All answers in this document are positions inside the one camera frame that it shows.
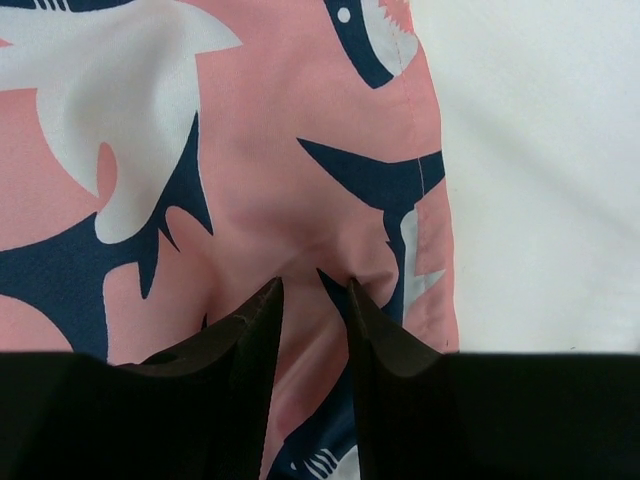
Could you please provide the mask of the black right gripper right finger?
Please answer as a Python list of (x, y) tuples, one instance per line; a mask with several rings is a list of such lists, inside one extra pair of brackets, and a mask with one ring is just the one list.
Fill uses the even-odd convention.
[(365, 479), (635, 479), (639, 359), (439, 353), (351, 283)]

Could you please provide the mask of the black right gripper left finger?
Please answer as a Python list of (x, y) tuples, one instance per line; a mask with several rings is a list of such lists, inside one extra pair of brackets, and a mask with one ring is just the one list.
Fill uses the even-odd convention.
[(1, 357), (5, 479), (256, 479), (281, 335), (274, 279), (140, 364)]

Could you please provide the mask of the pink shark print shorts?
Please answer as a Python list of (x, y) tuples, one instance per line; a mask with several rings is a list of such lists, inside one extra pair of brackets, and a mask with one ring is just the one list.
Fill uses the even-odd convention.
[(281, 277), (261, 475), (360, 475), (365, 286), (459, 345), (440, 112), (406, 1), (5, 1), (1, 347), (141, 361)]

